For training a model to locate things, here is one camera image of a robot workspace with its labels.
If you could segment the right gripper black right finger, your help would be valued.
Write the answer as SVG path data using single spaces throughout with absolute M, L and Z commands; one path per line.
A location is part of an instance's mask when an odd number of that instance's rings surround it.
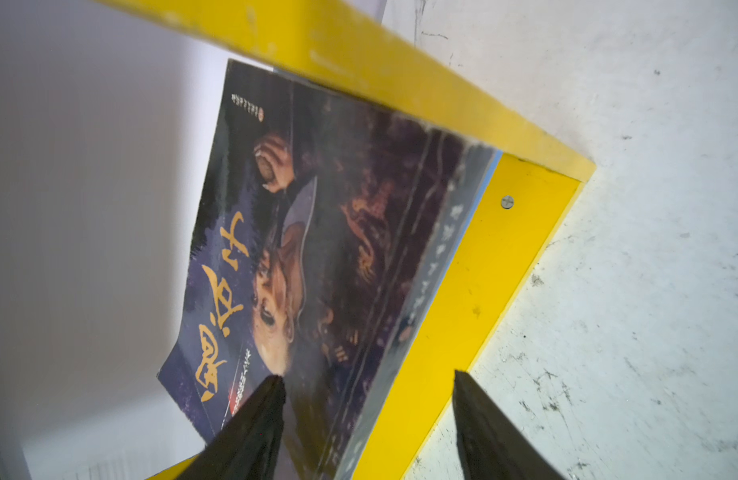
M 452 408 L 465 479 L 562 477 L 465 371 L 455 372 Z

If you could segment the yellow shelf unit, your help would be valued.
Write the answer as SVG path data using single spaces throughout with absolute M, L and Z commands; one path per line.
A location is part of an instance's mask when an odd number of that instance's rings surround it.
M 183 479 L 397 479 L 593 164 L 344 1 L 120 1 L 223 46 Z

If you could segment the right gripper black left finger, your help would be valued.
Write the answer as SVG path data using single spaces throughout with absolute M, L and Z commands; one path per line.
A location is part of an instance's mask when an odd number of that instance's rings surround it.
M 284 430 L 284 379 L 268 376 L 179 480 L 270 480 Z

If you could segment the dark purple illustrated book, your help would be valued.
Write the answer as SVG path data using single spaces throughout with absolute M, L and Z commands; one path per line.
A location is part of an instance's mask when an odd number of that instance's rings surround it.
M 402 112 L 226 69 L 158 380 L 212 441 L 284 379 L 277 479 L 348 479 L 501 158 Z

